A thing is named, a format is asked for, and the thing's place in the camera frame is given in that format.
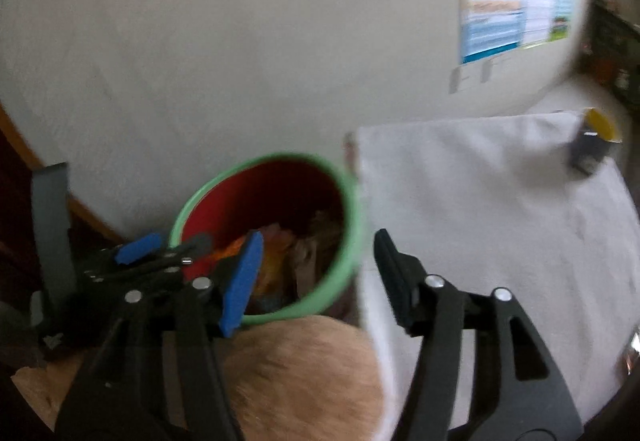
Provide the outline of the white cloth mat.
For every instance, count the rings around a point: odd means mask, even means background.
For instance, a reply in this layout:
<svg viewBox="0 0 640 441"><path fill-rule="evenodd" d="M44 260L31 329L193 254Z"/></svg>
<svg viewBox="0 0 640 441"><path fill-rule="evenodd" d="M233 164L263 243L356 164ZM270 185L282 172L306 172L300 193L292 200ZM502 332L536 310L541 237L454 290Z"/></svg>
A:
<svg viewBox="0 0 640 441"><path fill-rule="evenodd" d="M639 322L639 217L612 160L570 167L572 112L362 127L366 231L461 291L504 287L532 319L586 434L616 440L639 408L623 352Z"/></svg>

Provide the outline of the dark mug yellow inside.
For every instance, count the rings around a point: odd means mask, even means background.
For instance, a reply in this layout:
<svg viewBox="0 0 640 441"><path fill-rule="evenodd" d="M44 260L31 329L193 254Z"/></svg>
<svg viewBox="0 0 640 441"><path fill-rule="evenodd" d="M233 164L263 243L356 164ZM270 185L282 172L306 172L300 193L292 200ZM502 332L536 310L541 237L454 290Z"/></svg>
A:
<svg viewBox="0 0 640 441"><path fill-rule="evenodd" d="M591 176L622 142L622 135L610 116L595 108L586 109L570 142L570 166Z"/></svg>

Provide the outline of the orange snack wrapper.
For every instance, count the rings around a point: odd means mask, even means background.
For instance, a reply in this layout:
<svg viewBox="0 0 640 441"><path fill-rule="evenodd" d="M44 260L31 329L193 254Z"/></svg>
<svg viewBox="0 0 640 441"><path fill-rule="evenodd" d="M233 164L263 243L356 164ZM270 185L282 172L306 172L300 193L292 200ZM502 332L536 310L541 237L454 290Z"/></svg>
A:
<svg viewBox="0 0 640 441"><path fill-rule="evenodd" d="M250 295L248 314L267 313L283 307L286 283L291 283L294 279L291 274L285 274L288 269L284 265L296 243L295 235L276 223L261 227L259 232L264 240L264 249L253 293ZM213 253L205 257L205 273L213 273L222 261L240 253L247 238L248 234L237 237L224 248L214 249Z"/></svg>

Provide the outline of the dark shelf unit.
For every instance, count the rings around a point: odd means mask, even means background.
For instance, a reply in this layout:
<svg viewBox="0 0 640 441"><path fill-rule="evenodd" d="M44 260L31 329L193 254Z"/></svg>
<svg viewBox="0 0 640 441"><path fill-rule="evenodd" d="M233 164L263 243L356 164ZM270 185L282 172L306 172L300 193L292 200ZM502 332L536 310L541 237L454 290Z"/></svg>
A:
<svg viewBox="0 0 640 441"><path fill-rule="evenodd" d="M602 0L591 1L589 7L582 70L639 120L639 25Z"/></svg>

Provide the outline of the green red trash bin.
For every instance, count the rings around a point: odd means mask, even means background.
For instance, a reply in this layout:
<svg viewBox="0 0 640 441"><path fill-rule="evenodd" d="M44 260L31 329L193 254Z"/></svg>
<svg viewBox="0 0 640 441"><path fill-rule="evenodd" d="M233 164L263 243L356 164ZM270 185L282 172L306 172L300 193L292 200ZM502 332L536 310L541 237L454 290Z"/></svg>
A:
<svg viewBox="0 0 640 441"><path fill-rule="evenodd" d="M169 233L177 247L205 234L212 250L186 277L212 273L262 233L265 259L245 326L356 309L355 272L362 245L357 184L345 169L303 153L255 158L204 184L184 204Z"/></svg>

